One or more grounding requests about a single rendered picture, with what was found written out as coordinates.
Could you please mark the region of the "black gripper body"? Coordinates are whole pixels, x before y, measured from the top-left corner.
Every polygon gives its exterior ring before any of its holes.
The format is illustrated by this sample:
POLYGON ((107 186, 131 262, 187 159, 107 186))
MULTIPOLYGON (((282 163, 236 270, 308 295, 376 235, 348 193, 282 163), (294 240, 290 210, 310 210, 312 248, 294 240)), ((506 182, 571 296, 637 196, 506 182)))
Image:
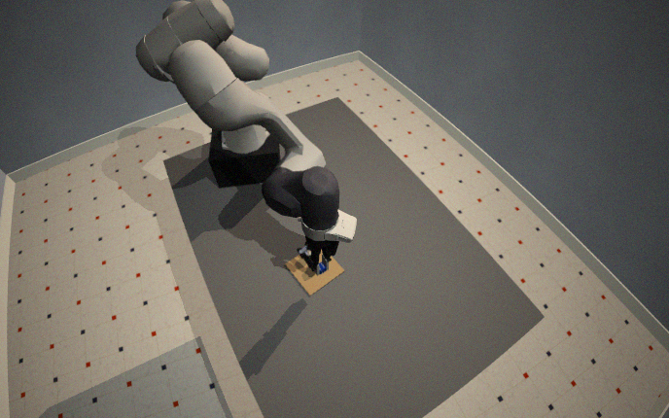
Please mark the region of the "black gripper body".
POLYGON ((313 247, 313 246, 316 246, 317 248, 322 248, 323 249, 323 248, 329 246, 333 242, 333 241, 328 241, 328 240, 314 241, 314 240, 306 237, 306 235, 305 235, 305 239, 306 239, 306 242, 305 242, 304 245, 306 246, 306 244, 308 244, 307 250, 314 251, 314 252, 316 252, 316 248, 313 247))

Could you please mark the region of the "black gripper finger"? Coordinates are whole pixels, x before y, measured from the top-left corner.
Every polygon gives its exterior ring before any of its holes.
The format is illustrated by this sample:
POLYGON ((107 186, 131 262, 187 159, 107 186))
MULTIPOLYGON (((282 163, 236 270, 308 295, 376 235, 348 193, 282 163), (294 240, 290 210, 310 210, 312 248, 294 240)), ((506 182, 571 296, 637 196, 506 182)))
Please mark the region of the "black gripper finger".
POLYGON ((313 270, 315 271, 315 273, 318 276, 318 275, 320 275, 319 256, 321 254, 322 248, 316 248, 316 252, 311 251, 311 257, 309 258, 308 254, 307 254, 307 251, 308 251, 307 246, 308 246, 308 244, 306 244, 306 246, 304 246, 303 248, 298 248, 297 251, 298 251, 299 255, 303 259, 305 259, 309 268, 311 268, 313 266, 313 270), (318 255, 318 256, 316 256, 316 255, 318 255))
POLYGON ((322 254, 322 262, 326 266, 327 270, 329 270, 328 261, 331 261, 332 260, 331 256, 335 255, 338 243, 339 243, 339 241, 333 241, 329 246, 322 249, 322 253, 323 253, 322 254))

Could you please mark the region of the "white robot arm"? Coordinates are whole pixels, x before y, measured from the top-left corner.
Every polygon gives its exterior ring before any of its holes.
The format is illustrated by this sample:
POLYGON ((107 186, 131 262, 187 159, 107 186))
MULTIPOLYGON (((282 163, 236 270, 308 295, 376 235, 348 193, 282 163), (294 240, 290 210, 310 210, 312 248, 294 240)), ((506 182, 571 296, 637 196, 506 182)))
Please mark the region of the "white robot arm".
POLYGON ((231 35, 234 21, 226 3, 181 0, 171 3, 162 19, 136 46, 142 68, 175 84, 199 118, 222 131, 224 150, 254 152, 270 133, 285 155, 262 184, 266 205, 298 218, 314 241, 352 242, 357 219, 338 210, 338 181, 322 152, 270 98, 244 83, 260 80, 269 58, 264 49, 231 35))

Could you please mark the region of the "orange flat mat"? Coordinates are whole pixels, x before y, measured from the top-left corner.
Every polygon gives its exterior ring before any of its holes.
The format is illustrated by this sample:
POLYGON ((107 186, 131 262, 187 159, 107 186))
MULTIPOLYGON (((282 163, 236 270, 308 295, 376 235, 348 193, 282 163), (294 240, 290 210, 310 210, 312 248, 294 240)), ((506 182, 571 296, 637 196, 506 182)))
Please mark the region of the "orange flat mat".
POLYGON ((300 255, 288 261, 285 265, 311 296, 345 271, 332 256, 331 259, 332 260, 329 262, 329 270, 318 276, 315 271, 312 271, 311 268, 309 268, 300 255))

